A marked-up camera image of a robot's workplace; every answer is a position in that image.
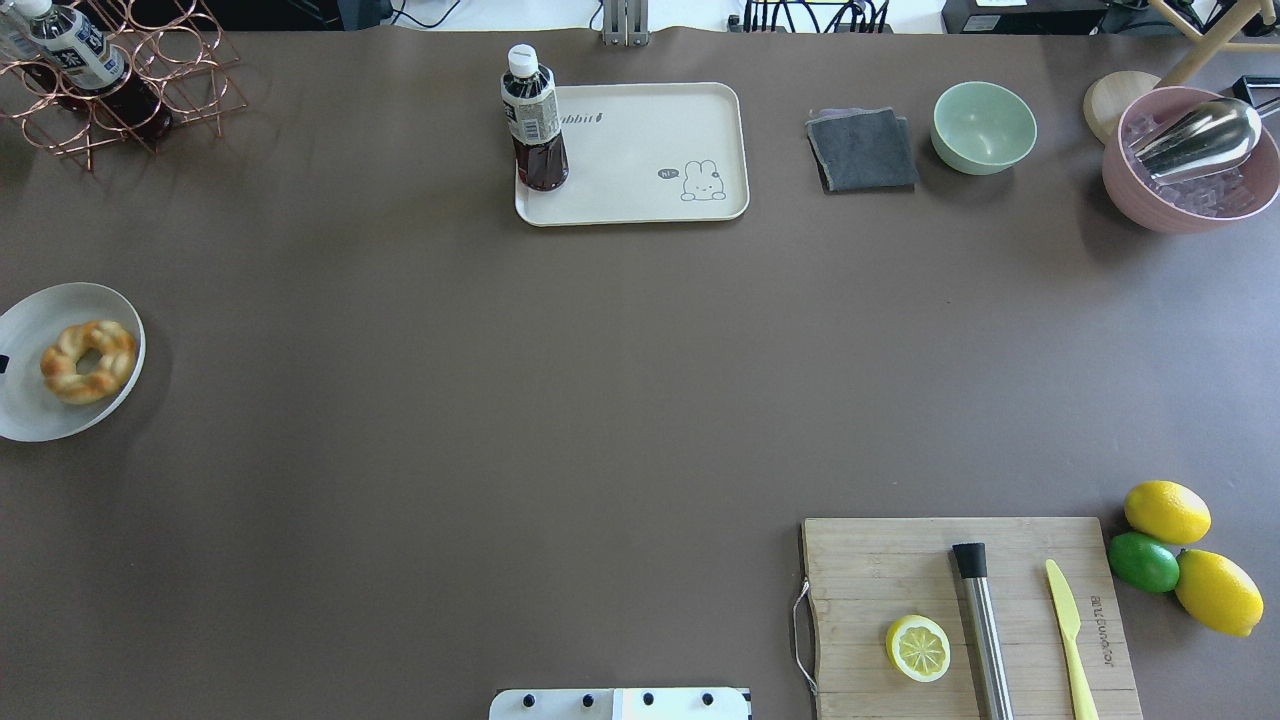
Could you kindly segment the glazed twisted ring donut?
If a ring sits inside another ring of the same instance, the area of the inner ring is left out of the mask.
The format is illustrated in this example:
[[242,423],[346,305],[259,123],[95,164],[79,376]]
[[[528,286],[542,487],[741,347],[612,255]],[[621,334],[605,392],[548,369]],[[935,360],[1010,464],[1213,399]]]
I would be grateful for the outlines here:
[[134,336],[118,322],[67,327],[44,350],[38,369],[45,388],[69,405],[88,405],[120,391],[140,356]]

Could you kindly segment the light grey round plate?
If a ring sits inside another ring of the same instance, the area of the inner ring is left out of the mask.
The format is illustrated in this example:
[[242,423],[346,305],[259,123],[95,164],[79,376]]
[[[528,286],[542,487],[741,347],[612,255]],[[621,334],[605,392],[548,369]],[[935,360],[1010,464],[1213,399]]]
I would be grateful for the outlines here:
[[[69,325],[118,322],[137,340],[140,356],[132,377],[115,395],[88,405],[69,405],[44,386],[38,361],[44,350]],[[109,416],[131,393],[146,357],[146,332],[128,299],[102,284],[70,282],[35,292],[8,309],[1,319],[1,434],[19,442],[44,442],[79,433]]]

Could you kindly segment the cream rabbit serving tray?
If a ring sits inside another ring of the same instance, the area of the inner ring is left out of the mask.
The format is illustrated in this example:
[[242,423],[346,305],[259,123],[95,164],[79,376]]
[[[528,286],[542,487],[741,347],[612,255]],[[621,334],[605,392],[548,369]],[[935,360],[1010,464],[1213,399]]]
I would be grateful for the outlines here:
[[515,184],[530,225],[726,222],[750,202],[736,92],[718,82],[577,85],[557,91],[570,177]]

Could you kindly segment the tea bottle in rack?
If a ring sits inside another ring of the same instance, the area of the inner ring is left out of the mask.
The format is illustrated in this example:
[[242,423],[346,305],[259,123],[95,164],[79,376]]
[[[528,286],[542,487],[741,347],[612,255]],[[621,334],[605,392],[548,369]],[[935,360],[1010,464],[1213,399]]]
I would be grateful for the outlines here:
[[83,12],[52,1],[15,1],[14,8],[28,36],[70,83],[101,101],[134,137],[155,145],[168,135],[168,105]]

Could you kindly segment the dark grey folded cloth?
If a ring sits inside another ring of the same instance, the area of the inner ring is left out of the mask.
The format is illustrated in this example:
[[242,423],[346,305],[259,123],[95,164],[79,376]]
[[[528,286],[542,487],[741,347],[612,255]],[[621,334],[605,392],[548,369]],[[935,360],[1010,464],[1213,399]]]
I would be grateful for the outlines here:
[[908,119],[891,108],[824,109],[805,122],[824,190],[897,188],[919,181]]

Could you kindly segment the wooden cutting board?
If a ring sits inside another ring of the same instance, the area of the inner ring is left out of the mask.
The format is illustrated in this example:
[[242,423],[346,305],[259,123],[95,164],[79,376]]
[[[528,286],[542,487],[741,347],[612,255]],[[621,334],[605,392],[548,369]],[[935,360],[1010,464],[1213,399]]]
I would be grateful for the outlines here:
[[[1082,616],[1076,647],[1102,719],[1143,715],[1096,518],[809,518],[804,565],[819,719],[983,719],[970,619],[952,547],[986,547],[995,620],[1018,719],[1070,719],[1073,698],[1044,564],[1065,575]],[[950,670],[919,683],[895,669],[890,625],[918,614],[952,647]]]

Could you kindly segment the halved lemon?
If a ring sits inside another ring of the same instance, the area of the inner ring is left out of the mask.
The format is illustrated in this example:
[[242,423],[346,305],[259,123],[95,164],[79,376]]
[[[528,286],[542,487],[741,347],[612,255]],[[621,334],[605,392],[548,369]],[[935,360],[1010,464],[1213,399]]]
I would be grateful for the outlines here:
[[884,646],[893,667],[914,682],[937,682],[950,670],[948,637],[938,623],[927,616],[909,614],[892,621]]

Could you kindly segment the steel muddler black tip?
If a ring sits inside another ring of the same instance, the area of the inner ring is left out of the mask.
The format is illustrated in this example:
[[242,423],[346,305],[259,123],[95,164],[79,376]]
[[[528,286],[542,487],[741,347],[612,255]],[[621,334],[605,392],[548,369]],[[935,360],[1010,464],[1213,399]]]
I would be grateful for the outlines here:
[[959,543],[951,550],[970,611],[970,642],[978,664],[979,700],[988,719],[1015,719],[998,637],[995,597],[989,588],[986,544]]

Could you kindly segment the mint green bowl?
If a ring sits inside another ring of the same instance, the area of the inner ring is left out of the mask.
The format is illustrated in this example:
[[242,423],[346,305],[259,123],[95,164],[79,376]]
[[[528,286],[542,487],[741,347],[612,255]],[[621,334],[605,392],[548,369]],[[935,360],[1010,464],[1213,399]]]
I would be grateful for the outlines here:
[[969,81],[945,90],[934,102],[931,142],[950,168],[992,176],[1024,159],[1038,140],[1027,102],[1004,86]]

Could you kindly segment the yellow plastic knife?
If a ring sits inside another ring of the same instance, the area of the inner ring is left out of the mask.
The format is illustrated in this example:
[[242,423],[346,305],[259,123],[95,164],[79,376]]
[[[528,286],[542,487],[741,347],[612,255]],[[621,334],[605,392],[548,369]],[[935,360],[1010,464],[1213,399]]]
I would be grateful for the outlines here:
[[1050,584],[1053,611],[1062,642],[1064,662],[1068,673],[1071,708],[1075,719],[1100,719],[1094,697],[1085,674],[1076,638],[1082,618],[1069,582],[1052,559],[1044,560],[1044,573]]

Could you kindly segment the green lime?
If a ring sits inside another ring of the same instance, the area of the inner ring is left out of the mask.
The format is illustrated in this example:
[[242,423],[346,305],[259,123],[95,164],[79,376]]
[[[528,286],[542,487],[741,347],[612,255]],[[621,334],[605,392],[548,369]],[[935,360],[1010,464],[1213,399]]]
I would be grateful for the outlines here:
[[1174,591],[1181,575],[1178,559],[1169,547],[1135,530],[1110,541],[1107,560],[1116,578],[1147,593]]

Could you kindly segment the whole lemon rear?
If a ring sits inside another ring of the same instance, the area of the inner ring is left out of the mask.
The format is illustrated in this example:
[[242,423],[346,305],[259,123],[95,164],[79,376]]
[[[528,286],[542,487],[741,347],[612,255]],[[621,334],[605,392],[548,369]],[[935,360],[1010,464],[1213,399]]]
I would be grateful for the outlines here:
[[1193,489],[1172,480],[1147,480],[1124,500],[1128,524],[1166,544],[1193,544],[1212,527],[1208,505]]

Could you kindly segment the whole lemon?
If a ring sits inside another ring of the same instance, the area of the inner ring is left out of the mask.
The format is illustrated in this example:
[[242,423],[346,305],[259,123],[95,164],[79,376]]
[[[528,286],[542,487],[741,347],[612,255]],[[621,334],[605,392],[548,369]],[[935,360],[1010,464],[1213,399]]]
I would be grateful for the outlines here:
[[1179,603],[1204,626],[1234,637],[1248,637],[1260,624],[1265,600],[1253,579],[1230,559],[1203,550],[1178,555],[1180,577],[1174,593]]
[[1208,505],[1193,489],[1172,480],[1147,480],[1124,500],[1128,524],[1166,544],[1193,544],[1212,527]]

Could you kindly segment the whole lemon front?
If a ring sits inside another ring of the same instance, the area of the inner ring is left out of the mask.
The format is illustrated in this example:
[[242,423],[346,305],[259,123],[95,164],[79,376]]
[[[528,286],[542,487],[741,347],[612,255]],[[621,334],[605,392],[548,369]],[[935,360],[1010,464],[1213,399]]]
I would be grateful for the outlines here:
[[1253,579],[1230,559],[1203,550],[1178,555],[1180,577],[1174,593],[1179,603],[1204,626],[1234,637],[1248,637],[1260,624],[1265,600]]

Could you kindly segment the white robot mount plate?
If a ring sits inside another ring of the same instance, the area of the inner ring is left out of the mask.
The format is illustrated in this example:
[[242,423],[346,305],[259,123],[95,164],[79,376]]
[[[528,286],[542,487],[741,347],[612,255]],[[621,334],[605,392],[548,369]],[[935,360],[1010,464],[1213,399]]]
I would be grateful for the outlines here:
[[749,689],[639,687],[507,689],[490,702],[489,719],[751,719]]

